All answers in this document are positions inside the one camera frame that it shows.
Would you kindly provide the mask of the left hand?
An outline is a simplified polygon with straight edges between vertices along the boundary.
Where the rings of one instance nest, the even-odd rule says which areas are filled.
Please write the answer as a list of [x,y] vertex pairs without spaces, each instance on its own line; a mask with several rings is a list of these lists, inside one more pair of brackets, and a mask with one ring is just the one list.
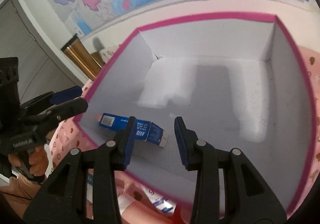
[[[21,167],[22,161],[16,154],[9,154],[8,160],[14,167]],[[34,176],[42,176],[46,173],[49,161],[44,146],[38,146],[29,155],[30,173]]]

